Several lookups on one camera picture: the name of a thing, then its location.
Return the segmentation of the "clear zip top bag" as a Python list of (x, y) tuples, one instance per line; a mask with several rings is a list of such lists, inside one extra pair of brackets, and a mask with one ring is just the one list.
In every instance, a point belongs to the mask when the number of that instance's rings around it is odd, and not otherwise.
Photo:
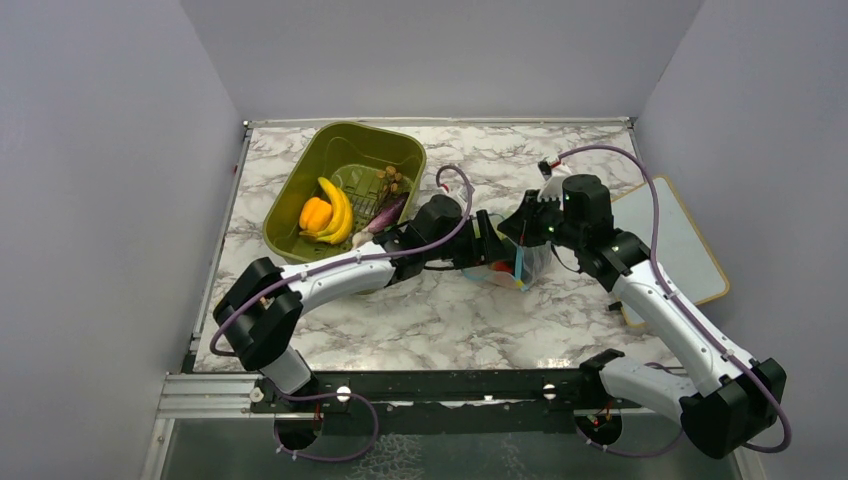
[(474, 282), (486, 282), (511, 290), (527, 291), (550, 269), (554, 255), (550, 243), (544, 246), (519, 246), (497, 227), (504, 220), (501, 214), (490, 213), (489, 221), (506, 251), (506, 259), (462, 269), (462, 275)]

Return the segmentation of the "red fake tomato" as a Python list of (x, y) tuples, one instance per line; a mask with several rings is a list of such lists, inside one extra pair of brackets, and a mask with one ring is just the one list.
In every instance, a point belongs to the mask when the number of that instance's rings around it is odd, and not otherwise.
[(489, 265), (489, 268), (495, 272), (501, 272), (512, 276), (514, 274), (514, 264), (508, 261), (497, 261)]

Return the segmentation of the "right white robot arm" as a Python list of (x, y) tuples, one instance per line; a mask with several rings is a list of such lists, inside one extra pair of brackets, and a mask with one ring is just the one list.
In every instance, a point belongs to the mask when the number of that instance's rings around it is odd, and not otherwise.
[(685, 377), (608, 350), (582, 365), (579, 398), (600, 407), (633, 401), (676, 421), (703, 454), (721, 459), (783, 421), (787, 374), (773, 358), (757, 360), (727, 338), (678, 289), (635, 234), (614, 224), (611, 195), (590, 174), (553, 177), (555, 196), (526, 191), (498, 230), (523, 247), (573, 251), (581, 272), (644, 320), (676, 356)]

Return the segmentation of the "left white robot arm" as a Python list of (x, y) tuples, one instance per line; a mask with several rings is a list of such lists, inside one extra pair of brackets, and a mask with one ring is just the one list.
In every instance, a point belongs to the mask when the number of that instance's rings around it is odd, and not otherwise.
[(225, 339), (245, 370), (275, 385), (285, 407), (302, 410), (313, 401), (315, 387), (312, 370), (291, 345), (304, 314), (408, 280), (433, 261), (463, 270), (513, 255), (487, 211), (470, 215), (456, 200), (437, 194), (411, 220), (346, 253), (292, 266), (277, 266), (267, 257), (250, 263), (213, 311), (218, 329), (210, 348)]

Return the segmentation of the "purple fake eggplant in bin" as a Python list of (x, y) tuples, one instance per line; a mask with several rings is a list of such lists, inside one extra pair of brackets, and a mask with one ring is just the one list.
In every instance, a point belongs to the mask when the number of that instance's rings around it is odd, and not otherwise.
[(369, 223), (362, 229), (364, 233), (377, 234), (392, 225), (395, 225), (401, 217), (409, 192), (403, 192), (394, 197)]

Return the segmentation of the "brown fake nut cluster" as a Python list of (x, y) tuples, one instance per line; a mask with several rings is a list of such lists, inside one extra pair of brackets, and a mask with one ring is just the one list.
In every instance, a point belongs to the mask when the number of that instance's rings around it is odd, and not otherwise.
[(403, 192), (404, 176), (394, 166), (387, 166), (376, 172), (378, 194), (381, 197), (398, 195)]

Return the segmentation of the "white red fake radish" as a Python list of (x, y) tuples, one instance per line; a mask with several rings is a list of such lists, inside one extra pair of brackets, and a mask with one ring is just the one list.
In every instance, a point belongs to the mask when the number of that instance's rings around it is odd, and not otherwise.
[(351, 240), (351, 248), (358, 249), (366, 243), (370, 242), (372, 239), (373, 234), (370, 231), (363, 229), (353, 235)]

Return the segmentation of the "yellow fake banana bunch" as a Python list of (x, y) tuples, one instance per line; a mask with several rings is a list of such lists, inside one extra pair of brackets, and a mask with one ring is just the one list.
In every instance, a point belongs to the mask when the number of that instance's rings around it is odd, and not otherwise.
[(319, 177), (318, 184), (327, 202), (333, 207), (333, 218), (323, 231), (311, 233), (300, 229), (299, 235), (312, 242), (340, 245), (352, 232), (354, 221), (352, 204), (347, 195), (327, 178)]

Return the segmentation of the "orange fake bell pepper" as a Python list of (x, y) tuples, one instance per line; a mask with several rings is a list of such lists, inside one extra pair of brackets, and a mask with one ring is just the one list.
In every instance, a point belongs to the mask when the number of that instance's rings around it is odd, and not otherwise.
[(319, 197), (311, 197), (302, 207), (298, 225), (302, 231), (323, 231), (333, 218), (333, 207)]

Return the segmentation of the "olive green plastic bin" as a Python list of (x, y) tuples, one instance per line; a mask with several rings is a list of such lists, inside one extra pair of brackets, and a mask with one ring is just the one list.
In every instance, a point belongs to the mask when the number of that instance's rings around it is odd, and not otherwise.
[(331, 123), (308, 143), (263, 225), (272, 252), (306, 263), (343, 253), (351, 238), (403, 197), (410, 211), (426, 153), (413, 137), (353, 122)]

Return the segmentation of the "white board with yellow rim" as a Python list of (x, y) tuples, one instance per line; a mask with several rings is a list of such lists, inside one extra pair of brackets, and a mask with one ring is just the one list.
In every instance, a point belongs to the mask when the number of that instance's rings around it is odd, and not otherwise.
[[(672, 182), (653, 179), (659, 200), (658, 262), (681, 292), (696, 305), (720, 298), (730, 283), (703, 239)], [(614, 225), (635, 234), (645, 245), (652, 238), (653, 202), (642, 184), (612, 200)]]

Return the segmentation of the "black mounting rail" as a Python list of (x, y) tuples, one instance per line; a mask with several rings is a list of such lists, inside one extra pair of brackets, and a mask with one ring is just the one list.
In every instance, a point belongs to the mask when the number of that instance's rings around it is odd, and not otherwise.
[(288, 395), (254, 384), (249, 410), (324, 435), (574, 432), (574, 417), (633, 409), (593, 393), (577, 369), (319, 371)]

